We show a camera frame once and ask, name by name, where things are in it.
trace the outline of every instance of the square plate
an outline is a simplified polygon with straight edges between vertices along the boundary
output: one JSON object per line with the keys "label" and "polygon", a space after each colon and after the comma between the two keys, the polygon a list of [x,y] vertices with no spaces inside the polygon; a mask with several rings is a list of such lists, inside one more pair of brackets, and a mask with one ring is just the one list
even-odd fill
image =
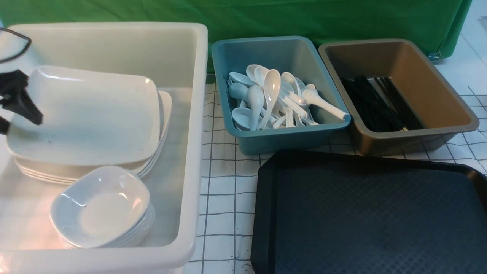
{"label": "square plate", "polygon": [[79,165],[119,165],[151,157],[160,115],[148,78],[54,66],[37,68],[27,91],[44,114],[36,126],[15,115],[7,145],[16,157]]}

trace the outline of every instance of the green backdrop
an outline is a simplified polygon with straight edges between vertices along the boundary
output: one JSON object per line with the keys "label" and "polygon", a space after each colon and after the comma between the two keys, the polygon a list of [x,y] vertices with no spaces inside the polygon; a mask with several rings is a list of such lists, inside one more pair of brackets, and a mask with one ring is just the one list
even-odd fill
{"label": "green backdrop", "polygon": [[4,25],[173,21],[206,25],[210,43],[301,35],[335,40],[403,38],[449,57],[471,0],[0,0]]}

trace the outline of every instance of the tablecloth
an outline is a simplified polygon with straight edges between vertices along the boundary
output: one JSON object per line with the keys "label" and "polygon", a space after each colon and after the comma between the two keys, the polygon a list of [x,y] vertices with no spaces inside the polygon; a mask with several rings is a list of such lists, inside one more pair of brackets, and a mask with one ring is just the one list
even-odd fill
{"label": "tablecloth", "polygon": [[[388,156],[469,165],[487,174],[487,95],[462,96],[481,121],[479,130],[458,134],[440,149]],[[322,152],[359,155],[346,131],[333,134]],[[197,244],[185,274],[253,274],[250,263],[259,168],[272,155],[246,156],[225,130],[216,85],[205,95]]]}

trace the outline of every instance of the white bowl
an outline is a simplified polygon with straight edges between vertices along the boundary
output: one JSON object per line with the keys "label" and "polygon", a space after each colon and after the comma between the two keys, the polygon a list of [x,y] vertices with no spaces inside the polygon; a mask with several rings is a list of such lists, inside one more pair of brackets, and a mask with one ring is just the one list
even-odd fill
{"label": "white bowl", "polygon": [[149,202],[149,191],[137,176],[117,166],[104,166],[54,199],[51,221],[70,244],[100,247],[130,231]]}
{"label": "white bowl", "polygon": [[44,114],[14,115],[7,145],[15,157],[64,165],[140,162],[157,150],[159,99],[146,77],[41,66],[27,91]]}
{"label": "white bowl", "polygon": [[[149,204],[144,216],[130,231],[120,236],[119,238],[113,240],[112,242],[100,246],[100,248],[135,247],[150,232],[152,226],[154,225],[154,221],[155,221],[155,209],[151,204]],[[67,249],[79,248],[78,246],[75,246],[65,241],[63,238],[61,238],[60,240]]]}

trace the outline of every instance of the stack of plates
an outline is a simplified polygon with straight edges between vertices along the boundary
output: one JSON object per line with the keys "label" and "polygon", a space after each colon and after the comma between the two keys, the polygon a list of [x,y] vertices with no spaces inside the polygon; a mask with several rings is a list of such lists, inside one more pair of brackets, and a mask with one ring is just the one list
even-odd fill
{"label": "stack of plates", "polygon": [[51,205],[51,221],[67,249],[134,247],[154,219],[147,187],[117,166],[88,173]]}
{"label": "stack of plates", "polygon": [[44,114],[36,126],[15,115],[7,145],[31,177],[72,184],[116,165],[145,176],[164,145],[171,96],[146,77],[53,66],[37,68],[27,91]]}

